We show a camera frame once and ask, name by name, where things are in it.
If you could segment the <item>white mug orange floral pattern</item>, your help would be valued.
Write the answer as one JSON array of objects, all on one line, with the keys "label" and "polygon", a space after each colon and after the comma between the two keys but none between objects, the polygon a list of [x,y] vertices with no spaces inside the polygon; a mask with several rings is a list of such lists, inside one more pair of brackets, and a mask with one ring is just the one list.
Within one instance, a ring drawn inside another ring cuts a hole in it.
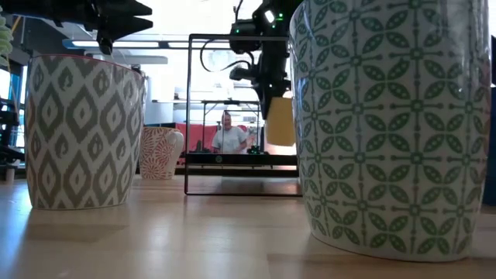
[{"label": "white mug orange floral pattern", "polygon": [[184,136],[178,129],[145,126],[139,150],[139,172],[142,178],[172,179],[183,145]]}]

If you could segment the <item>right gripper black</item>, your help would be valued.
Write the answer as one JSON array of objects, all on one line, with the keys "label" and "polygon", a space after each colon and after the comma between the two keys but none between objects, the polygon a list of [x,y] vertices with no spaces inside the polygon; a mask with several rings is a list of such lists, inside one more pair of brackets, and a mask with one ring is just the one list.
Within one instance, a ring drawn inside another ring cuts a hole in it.
[{"label": "right gripper black", "polygon": [[289,58],[286,41],[263,41],[256,65],[254,89],[260,99],[262,118],[266,119],[273,98],[282,97],[291,88],[286,71]]}]

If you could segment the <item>white mug green leaf pattern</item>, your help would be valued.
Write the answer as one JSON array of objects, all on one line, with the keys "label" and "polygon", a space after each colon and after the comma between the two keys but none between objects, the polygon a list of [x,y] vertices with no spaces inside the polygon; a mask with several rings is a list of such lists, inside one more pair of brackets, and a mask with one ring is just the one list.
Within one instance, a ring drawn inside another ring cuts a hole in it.
[{"label": "white mug green leaf pattern", "polygon": [[302,0],[291,20],[312,235],[396,260],[470,254],[491,121],[489,0]]}]

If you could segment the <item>red cloth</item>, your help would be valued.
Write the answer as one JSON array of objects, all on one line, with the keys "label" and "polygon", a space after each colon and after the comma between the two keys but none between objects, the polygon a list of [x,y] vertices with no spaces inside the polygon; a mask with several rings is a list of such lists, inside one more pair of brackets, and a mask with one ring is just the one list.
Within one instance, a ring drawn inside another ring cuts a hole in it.
[{"label": "red cloth", "polygon": [[186,150],[189,152],[211,152],[212,140],[217,132],[217,126],[190,124],[188,132],[189,143],[186,143],[186,128],[187,125],[185,123],[176,124],[176,129],[184,136],[184,146],[177,161],[178,165],[184,165],[184,153]]}]

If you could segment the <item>white column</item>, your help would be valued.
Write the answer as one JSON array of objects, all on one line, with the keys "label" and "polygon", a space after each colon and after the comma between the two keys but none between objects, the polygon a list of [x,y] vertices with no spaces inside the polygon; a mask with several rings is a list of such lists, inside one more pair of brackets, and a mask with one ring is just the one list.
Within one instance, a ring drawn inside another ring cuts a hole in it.
[{"label": "white column", "polygon": [[173,122],[174,85],[168,77],[149,76],[147,79],[146,125]]}]

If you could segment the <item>pale green knitted object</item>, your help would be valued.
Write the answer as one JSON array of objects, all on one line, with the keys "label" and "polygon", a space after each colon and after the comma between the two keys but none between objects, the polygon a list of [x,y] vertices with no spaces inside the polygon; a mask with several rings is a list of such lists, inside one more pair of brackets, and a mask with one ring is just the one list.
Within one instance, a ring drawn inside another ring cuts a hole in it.
[{"label": "pale green knitted object", "polygon": [[5,17],[0,15],[0,66],[8,64],[7,56],[12,52],[12,31],[6,25]]}]

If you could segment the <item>grey diamond mug red rim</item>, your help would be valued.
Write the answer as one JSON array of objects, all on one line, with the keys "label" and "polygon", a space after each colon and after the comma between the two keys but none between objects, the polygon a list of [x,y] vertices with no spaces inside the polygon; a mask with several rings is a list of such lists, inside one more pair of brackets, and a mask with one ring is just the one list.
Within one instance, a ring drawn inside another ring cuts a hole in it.
[{"label": "grey diamond mug red rim", "polygon": [[104,60],[40,55],[29,61],[25,157],[37,209],[126,202],[140,152],[145,77]]}]

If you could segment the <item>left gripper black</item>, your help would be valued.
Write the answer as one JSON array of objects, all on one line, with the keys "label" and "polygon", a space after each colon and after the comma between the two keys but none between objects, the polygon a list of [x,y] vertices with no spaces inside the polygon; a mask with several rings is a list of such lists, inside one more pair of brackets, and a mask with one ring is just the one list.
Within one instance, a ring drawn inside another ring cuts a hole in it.
[{"label": "left gripper black", "polygon": [[0,0],[4,12],[60,22],[90,22],[105,16],[98,24],[96,42],[105,55],[112,54],[113,43],[133,33],[150,29],[153,22],[133,16],[151,16],[153,10],[137,0]]}]

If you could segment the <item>yellow mug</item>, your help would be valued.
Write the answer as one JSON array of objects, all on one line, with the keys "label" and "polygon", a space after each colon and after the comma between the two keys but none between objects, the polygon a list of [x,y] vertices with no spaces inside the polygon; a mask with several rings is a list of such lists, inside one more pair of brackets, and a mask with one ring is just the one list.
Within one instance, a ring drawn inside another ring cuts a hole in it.
[{"label": "yellow mug", "polygon": [[295,144],[294,130],[292,100],[283,97],[272,98],[265,120],[267,142],[276,146],[293,146]]}]

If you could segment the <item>person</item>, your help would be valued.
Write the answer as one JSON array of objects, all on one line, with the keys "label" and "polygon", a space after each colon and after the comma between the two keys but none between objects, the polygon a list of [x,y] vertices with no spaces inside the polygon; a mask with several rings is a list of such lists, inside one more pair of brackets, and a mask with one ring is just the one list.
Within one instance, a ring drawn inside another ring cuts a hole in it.
[{"label": "person", "polygon": [[247,148],[247,134],[232,124],[231,115],[224,112],[222,128],[216,132],[212,140],[215,153],[241,154]]}]

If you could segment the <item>black metal rack wooden shelf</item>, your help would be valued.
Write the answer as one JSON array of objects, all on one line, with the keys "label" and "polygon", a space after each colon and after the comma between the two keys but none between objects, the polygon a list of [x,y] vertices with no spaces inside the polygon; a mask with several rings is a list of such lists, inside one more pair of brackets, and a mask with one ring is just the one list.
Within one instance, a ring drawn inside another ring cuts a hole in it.
[{"label": "black metal rack wooden shelf", "polygon": [[[229,34],[193,33],[188,37],[188,74],[186,91],[184,140],[190,143],[191,134],[191,75],[192,54],[196,48],[193,42],[202,40],[205,50],[209,43],[232,41],[255,42],[260,44],[262,54],[272,53],[279,60],[289,57],[288,38],[286,36],[248,36]],[[244,155],[206,153],[203,150],[191,152],[188,148],[184,152],[184,193],[197,195],[189,184],[189,176],[216,176],[226,177],[220,181],[214,191],[203,191],[202,195],[226,196],[274,196],[274,197],[301,197],[302,189],[298,178],[298,158],[295,155],[265,154],[264,144],[267,140],[268,125],[257,124],[257,144],[260,149],[254,153]]]}]

